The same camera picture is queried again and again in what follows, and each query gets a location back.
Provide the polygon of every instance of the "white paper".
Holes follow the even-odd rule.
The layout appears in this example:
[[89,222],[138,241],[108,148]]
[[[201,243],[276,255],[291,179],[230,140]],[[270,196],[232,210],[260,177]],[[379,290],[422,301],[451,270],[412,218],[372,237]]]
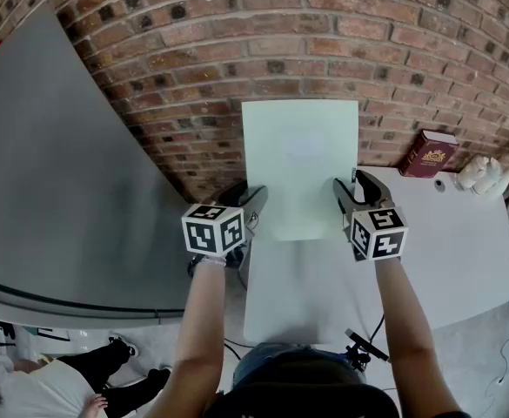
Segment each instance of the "white paper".
[[351,182],[357,166],[358,103],[247,102],[243,122],[248,185],[268,187],[257,239],[330,239],[344,234],[332,181]]

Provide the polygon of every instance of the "gray curved panel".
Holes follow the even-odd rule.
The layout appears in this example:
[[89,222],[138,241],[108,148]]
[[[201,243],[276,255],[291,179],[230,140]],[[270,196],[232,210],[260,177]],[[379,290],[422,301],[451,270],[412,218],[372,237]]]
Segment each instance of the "gray curved panel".
[[0,46],[0,287],[184,308],[187,204],[112,110],[53,12]]

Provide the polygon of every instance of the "book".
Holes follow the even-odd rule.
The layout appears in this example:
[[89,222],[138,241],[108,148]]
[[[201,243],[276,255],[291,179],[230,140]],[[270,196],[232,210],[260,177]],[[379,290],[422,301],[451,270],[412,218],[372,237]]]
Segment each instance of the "book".
[[434,178],[458,147],[453,135],[423,130],[401,162],[399,173],[404,177]]

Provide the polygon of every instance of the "white figurine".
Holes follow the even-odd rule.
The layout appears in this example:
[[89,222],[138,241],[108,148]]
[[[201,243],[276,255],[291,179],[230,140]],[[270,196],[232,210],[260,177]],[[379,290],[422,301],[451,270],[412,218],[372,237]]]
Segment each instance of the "white figurine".
[[503,170],[499,161],[495,158],[490,158],[490,162],[486,167],[486,175],[479,179],[472,189],[478,195],[484,195],[488,192],[488,189],[501,179],[502,173]]
[[476,155],[457,175],[456,181],[459,183],[459,186],[464,190],[470,189],[479,179],[486,175],[487,165],[487,157]]

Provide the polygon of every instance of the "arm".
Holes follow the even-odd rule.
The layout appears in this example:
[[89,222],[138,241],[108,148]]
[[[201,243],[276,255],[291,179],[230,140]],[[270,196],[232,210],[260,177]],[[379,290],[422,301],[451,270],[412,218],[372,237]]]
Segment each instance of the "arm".
[[403,416],[460,411],[439,370],[432,331],[398,259],[378,260],[385,334]]
[[147,418],[198,418],[216,393],[224,352],[224,267],[200,262],[177,341],[171,377]]

